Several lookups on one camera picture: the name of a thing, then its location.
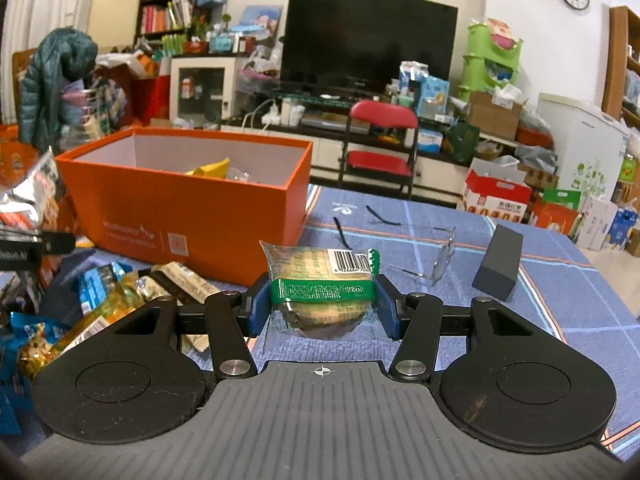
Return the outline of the white glass door cabinet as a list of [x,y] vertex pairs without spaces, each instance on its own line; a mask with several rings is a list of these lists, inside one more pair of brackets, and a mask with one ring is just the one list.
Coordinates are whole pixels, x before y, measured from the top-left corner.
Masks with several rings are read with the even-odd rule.
[[169,118],[195,128],[221,125],[236,113],[238,60],[231,56],[181,55],[170,62]]

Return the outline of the dark bookshelf with books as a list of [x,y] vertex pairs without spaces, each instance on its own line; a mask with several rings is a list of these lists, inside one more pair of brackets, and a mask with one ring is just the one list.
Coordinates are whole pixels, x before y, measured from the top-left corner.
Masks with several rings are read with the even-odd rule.
[[198,0],[140,0],[134,47],[156,56],[205,53],[212,13]]

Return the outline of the blue snack bag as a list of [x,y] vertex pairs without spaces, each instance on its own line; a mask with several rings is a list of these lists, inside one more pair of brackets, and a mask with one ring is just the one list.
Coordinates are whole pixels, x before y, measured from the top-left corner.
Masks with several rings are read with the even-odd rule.
[[32,411],[32,380],[18,367],[20,352],[30,342],[52,346],[70,326],[42,315],[11,312],[9,329],[1,335],[1,434],[21,434],[17,412]]

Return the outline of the orange paper bag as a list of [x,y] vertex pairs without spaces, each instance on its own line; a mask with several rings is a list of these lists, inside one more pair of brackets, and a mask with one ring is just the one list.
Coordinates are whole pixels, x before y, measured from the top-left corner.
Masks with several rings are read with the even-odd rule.
[[17,125],[0,126],[0,181],[13,188],[26,177],[38,159],[38,152],[18,140]]

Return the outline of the standing air conditioner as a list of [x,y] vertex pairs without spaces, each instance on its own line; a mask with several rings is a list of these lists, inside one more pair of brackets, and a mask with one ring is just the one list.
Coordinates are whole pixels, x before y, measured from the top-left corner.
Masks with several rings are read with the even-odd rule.
[[140,0],[92,0],[87,34],[100,52],[134,42]]

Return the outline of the yellow orange snack packet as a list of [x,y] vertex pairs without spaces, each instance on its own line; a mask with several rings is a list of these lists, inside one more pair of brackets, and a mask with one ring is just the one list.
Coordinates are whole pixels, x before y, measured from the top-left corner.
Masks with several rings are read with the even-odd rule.
[[146,302],[168,296],[169,292],[149,275],[138,271],[127,273],[106,294],[106,298],[69,330],[49,352],[51,360],[73,349],[104,328],[134,312]]

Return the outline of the teal puffer jacket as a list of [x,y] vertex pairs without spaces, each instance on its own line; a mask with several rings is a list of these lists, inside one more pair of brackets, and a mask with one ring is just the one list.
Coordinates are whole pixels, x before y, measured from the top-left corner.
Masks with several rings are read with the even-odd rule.
[[57,28],[43,38],[20,83],[18,137],[22,143],[39,154],[58,146],[63,84],[88,77],[97,55],[98,45],[74,28]]

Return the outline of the beige black snack bar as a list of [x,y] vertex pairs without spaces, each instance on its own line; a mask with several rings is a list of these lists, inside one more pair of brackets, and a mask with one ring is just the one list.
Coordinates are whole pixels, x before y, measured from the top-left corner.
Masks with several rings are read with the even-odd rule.
[[182,304],[204,304],[209,296],[219,292],[215,285],[180,262],[153,266],[150,277]]

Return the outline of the white yellow chip bag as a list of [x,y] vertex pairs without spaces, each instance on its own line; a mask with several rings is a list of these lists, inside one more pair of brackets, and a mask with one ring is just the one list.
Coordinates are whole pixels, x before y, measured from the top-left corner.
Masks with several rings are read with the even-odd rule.
[[54,153],[48,148],[20,183],[2,194],[2,226],[27,231],[57,231],[58,200],[63,191]]

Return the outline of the blue cookie packet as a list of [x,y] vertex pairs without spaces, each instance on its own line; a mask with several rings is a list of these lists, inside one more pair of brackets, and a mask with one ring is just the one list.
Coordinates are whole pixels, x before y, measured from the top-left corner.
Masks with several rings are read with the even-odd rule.
[[76,289],[82,314],[87,315],[103,304],[108,293],[131,271],[129,264],[112,262],[80,274]]

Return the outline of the red folding chair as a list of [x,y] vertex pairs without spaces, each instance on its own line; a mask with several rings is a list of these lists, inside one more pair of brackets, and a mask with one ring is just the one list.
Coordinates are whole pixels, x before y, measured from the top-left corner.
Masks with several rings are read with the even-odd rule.
[[[350,148],[352,126],[366,122],[369,133],[356,134],[366,149]],[[416,175],[419,122],[409,107],[373,100],[361,100],[349,110],[342,140],[337,187],[346,174],[396,184],[399,196],[410,198]]]

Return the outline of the black rectangular block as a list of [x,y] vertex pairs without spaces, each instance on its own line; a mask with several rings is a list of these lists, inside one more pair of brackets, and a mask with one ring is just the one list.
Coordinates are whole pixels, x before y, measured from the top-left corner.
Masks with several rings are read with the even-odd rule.
[[523,235],[505,226],[496,226],[472,286],[486,295],[506,301],[518,280]]

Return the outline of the green stacked storage bins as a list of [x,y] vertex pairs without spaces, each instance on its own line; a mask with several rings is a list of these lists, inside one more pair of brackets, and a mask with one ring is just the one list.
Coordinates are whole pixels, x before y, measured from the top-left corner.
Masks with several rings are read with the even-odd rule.
[[459,98],[468,102],[475,91],[492,91],[515,84],[523,40],[505,22],[486,18],[468,27]]

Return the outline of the orange cardboard box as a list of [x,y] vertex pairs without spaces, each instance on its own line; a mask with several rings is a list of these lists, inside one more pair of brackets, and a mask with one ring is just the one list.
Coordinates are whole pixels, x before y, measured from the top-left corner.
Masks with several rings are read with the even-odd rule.
[[250,285],[260,245],[303,234],[312,145],[206,130],[130,129],[56,159],[81,232],[104,250]]

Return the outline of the green banded bun packet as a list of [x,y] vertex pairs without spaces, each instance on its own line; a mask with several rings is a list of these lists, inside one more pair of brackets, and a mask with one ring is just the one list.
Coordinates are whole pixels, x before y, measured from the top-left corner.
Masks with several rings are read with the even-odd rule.
[[374,278],[380,270],[376,250],[260,246],[269,270],[270,330],[341,339],[374,318]]

